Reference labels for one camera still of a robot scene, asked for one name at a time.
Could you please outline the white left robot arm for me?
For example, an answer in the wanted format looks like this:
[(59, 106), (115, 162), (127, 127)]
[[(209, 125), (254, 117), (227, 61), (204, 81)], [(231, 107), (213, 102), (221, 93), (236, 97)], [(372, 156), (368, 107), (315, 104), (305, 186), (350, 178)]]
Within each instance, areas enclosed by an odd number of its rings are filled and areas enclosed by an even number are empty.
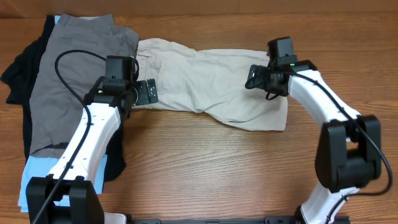
[(99, 77), (85, 95), (79, 125), (46, 177), (26, 188), (31, 223), (130, 223), (131, 216), (105, 212), (94, 189), (107, 145), (134, 106), (158, 101), (153, 78), (142, 81)]

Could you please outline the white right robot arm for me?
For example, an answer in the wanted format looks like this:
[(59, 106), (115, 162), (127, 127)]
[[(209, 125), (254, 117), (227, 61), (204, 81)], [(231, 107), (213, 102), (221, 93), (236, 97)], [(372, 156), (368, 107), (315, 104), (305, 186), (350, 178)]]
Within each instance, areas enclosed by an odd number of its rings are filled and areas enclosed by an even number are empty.
[(348, 198), (381, 174), (379, 120), (373, 115), (361, 116), (339, 99), (309, 60), (251, 65), (245, 87), (265, 90), (268, 100), (290, 95), (320, 127), (315, 156), (318, 184), (291, 222), (335, 222)]

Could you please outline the beige khaki shorts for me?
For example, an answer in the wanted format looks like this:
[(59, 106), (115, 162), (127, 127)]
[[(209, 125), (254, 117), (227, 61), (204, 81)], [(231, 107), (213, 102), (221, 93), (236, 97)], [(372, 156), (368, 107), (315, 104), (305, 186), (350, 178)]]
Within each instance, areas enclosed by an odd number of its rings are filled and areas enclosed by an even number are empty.
[(285, 97), (266, 100), (262, 89), (248, 90), (251, 65), (268, 64), (265, 52), (245, 49), (196, 51), (164, 39), (138, 43), (139, 79), (153, 78), (158, 102), (147, 109), (207, 113), (249, 131), (283, 131), (288, 112)]

